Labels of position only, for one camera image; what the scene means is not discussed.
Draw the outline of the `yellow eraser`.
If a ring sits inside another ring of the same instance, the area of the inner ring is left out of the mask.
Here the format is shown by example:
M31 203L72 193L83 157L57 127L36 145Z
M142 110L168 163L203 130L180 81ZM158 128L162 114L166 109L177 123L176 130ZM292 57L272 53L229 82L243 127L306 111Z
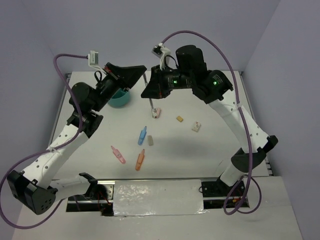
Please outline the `yellow eraser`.
M181 116L177 116L176 119L177 119L179 122L182 122L182 121L184 120Z

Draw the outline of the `silver foil sheet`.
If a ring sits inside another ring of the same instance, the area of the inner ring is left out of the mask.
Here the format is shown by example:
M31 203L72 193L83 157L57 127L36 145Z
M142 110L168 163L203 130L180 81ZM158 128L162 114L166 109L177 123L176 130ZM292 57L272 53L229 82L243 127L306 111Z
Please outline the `silver foil sheet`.
M117 181L114 185L115 216L184 216L206 212L201 181L149 180Z

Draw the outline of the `orange stubby highlighter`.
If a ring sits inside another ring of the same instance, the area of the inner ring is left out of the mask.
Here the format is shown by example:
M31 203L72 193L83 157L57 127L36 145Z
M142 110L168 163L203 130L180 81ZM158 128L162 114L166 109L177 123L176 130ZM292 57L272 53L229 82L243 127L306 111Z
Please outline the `orange stubby highlighter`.
M136 161L136 165L135 165L135 170L136 171L139 171L141 169L141 166L143 164L144 158L145 158L145 149L142 149L142 151L138 155L138 158L137 158L137 161Z

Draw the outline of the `pink grey mini stapler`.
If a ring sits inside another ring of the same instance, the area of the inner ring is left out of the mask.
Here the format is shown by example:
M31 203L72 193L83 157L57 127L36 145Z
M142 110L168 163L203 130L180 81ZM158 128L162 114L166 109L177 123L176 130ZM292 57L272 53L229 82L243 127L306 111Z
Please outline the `pink grey mini stapler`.
M151 114L152 114L152 117L154 119L157 119L160 117L160 114L161 114L161 108L152 108L151 109Z

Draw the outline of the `teal round organizer container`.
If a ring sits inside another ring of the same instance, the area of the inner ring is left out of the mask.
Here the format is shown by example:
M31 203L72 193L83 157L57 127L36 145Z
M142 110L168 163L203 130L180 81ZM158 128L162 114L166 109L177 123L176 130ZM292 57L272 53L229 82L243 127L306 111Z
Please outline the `teal round organizer container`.
M108 105L112 108L122 108L128 104L131 100L131 93L129 91L124 91L119 89L112 98L108 101Z

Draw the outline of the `blue stubby highlighter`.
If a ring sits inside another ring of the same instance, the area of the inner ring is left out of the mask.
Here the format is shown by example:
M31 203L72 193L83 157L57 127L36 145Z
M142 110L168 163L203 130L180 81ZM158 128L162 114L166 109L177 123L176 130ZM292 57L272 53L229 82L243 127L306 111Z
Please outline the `blue stubby highlighter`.
M145 126L141 132L140 132L140 135L139 135L139 138L138 138L138 145L141 146L145 140L145 137L146 137L146 134L147 134L147 127Z

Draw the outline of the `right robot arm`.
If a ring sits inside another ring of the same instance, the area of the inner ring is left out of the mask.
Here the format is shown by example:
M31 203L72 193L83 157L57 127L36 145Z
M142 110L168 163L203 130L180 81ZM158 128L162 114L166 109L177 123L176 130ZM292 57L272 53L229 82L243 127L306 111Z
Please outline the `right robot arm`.
M175 69L168 66L171 52L162 43L152 52L159 57L160 64L151 68L150 81L141 97L164 99L172 90L191 89L198 99L219 114L240 143L240 149L218 178L218 192L223 196L230 195L235 183L249 171L249 152L252 151L252 166L255 168L276 146L277 137L264 132L248 111L237 103L234 86L222 71L207 69L200 48L195 45L178 48Z

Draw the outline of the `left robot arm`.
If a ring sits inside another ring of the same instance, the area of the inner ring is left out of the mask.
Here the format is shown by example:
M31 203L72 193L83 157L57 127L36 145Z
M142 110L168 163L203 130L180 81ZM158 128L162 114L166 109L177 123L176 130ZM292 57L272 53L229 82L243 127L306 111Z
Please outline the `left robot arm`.
M129 91L146 72L144 65L119 67L107 63L105 76L95 87L78 82L71 88L69 103L74 111L61 133L29 166L12 170L7 182L13 196L36 215L45 213L56 201L82 195L91 200L100 185L88 173L73 179L55 180L54 176L72 154L97 131L103 116L98 112L118 90Z

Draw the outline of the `grey eraser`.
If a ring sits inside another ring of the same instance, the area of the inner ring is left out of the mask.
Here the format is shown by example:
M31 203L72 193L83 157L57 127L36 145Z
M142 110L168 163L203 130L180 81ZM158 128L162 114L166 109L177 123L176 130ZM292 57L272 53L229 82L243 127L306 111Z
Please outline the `grey eraser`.
M149 146L153 146L154 145L153 137L151 135L147 136L147 142L148 142Z

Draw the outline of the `pink stubby highlighter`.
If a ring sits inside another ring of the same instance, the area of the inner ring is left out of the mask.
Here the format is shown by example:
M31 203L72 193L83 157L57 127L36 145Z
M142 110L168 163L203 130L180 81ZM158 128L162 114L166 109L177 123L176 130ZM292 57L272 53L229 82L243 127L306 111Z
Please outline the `pink stubby highlighter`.
M123 157L123 155L120 153L120 151L115 148L114 146L111 145L111 149L112 149L112 153L114 154L114 156L119 160L119 162L121 164L125 164L126 163L126 160L125 158Z

